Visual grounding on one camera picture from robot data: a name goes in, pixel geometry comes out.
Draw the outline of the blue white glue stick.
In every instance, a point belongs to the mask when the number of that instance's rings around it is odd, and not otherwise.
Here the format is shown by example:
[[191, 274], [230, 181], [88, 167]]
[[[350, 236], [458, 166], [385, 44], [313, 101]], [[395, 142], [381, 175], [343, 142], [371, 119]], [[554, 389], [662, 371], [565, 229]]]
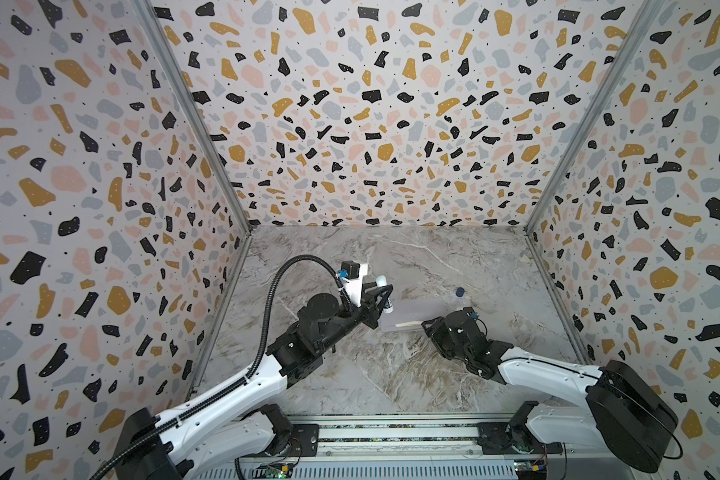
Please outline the blue white glue stick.
[[394, 311], [390, 297], [394, 287], [389, 283], [384, 275], [376, 277], [376, 287], [378, 288], [378, 305], [383, 313], [391, 314]]

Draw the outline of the pale lilac envelope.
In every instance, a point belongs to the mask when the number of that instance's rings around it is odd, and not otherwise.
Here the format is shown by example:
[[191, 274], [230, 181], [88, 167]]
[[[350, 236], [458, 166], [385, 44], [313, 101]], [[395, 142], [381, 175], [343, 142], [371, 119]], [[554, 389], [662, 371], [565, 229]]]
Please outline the pale lilac envelope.
[[394, 311], [391, 314], [383, 313], [379, 320], [379, 328], [384, 333], [397, 333], [415, 330], [397, 330], [394, 325], [403, 322], [425, 322], [446, 316], [451, 309], [440, 298], [423, 298], [413, 300], [399, 300], [392, 302]]

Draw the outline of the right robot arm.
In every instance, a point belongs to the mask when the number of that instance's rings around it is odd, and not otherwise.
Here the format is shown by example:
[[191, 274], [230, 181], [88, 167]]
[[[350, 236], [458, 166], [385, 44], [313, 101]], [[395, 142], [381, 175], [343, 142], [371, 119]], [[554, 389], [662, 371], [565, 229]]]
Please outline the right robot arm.
[[552, 444], [606, 449], [648, 474], [668, 458], [678, 442], [678, 417], [626, 363], [611, 360], [593, 366], [550, 359], [491, 339], [480, 324], [477, 312], [465, 307], [423, 322], [422, 329], [443, 358], [461, 363], [469, 373], [566, 403], [524, 402], [502, 432], [482, 435], [482, 447], [518, 453], [535, 453]]

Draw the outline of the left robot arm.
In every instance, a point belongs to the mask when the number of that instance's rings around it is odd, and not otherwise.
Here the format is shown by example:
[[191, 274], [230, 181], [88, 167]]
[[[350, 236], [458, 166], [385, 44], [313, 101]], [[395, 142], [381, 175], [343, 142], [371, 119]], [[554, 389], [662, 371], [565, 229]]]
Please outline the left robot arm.
[[392, 286], [353, 286], [348, 305], [331, 293], [311, 297], [258, 365], [172, 409], [130, 415], [115, 454], [93, 478], [194, 479], [230, 460], [284, 452], [293, 425], [276, 397], [321, 366], [325, 353], [358, 325], [375, 329], [389, 310]]

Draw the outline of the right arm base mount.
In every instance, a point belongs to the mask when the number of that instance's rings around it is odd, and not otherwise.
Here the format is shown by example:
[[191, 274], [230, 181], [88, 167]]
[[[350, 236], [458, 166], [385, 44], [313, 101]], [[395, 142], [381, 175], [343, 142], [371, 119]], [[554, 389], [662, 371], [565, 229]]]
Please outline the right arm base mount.
[[512, 422], [481, 422], [477, 432], [477, 444], [484, 455], [563, 453], [560, 443], [543, 444], [525, 426]]

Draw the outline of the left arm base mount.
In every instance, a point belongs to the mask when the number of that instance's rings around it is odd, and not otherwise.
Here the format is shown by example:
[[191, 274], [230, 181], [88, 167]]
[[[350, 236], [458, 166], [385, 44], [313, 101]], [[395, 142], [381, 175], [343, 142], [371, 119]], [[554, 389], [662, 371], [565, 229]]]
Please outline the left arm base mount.
[[267, 457], [315, 457], [319, 439], [320, 426], [317, 423], [297, 423], [276, 433], [263, 453]]

